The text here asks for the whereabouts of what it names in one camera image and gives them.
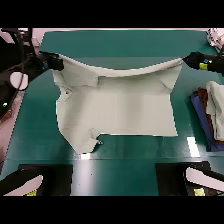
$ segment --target floor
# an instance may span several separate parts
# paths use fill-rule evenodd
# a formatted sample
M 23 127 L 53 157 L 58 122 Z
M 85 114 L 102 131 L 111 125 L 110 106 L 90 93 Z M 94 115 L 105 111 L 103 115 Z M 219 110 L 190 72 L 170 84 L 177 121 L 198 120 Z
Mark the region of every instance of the floor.
M 38 36 L 38 38 L 42 40 L 45 32 L 55 31 L 59 29 L 63 30 L 65 28 L 34 28 L 34 29 L 35 29 L 34 35 Z M 81 30 L 81 28 L 66 28 L 66 29 L 67 30 Z M 206 30 L 208 28 L 179 28 L 179 29 Z M 13 128 L 16 122 L 17 115 L 19 113 L 23 96 L 24 96 L 24 92 L 19 92 L 19 94 L 14 100 L 11 110 L 8 111 L 8 113 L 2 118 L 2 120 L 0 120 L 0 173 L 4 164 L 8 145 L 9 145 Z

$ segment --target dark blue cloth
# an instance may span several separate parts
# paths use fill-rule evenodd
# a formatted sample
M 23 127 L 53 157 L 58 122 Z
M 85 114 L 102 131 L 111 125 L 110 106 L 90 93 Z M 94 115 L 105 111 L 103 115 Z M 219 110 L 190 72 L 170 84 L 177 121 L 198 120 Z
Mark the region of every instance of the dark blue cloth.
M 196 110 L 196 113 L 200 120 L 201 126 L 205 132 L 206 139 L 207 139 L 208 145 L 210 147 L 210 150 L 212 152 L 224 151 L 224 144 L 216 144 L 214 141 L 213 133 L 209 126 L 209 122 L 208 122 L 203 104 L 202 104 L 197 92 L 192 94 L 191 102 L 193 103 L 194 109 Z

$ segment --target yellow sticker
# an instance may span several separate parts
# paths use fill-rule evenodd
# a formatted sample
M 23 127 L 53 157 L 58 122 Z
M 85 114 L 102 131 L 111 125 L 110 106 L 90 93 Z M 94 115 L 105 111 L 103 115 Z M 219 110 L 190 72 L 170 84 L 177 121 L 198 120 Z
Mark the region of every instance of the yellow sticker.
M 37 190 L 28 193 L 26 196 L 37 196 Z
M 208 65 L 207 64 L 200 63 L 199 67 L 200 67 L 201 70 L 208 70 Z
M 205 191 L 203 188 L 194 189 L 195 196 L 205 196 Z

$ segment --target table surface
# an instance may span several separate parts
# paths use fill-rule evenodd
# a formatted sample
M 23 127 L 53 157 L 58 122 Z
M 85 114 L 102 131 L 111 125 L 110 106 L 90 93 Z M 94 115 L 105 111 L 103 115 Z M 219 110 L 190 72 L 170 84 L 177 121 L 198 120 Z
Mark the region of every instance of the table surface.
M 113 69 L 140 68 L 192 51 L 216 54 L 205 32 L 179 30 L 51 32 L 41 50 Z M 224 174 L 224 152 L 209 152 L 190 101 L 209 80 L 224 81 L 220 74 L 184 64 L 171 93 L 178 137 L 100 135 L 104 144 L 83 160 L 58 130 L 55 101 L 60 92 L 48 71 L 25 93 L 0 178 L 23 163 L 74 164 L 71 195 L 158 195 L 156 162 L 207 160 L 212 170 Z M 198 151 L 188 145 L 189 137 L 195 138 Z

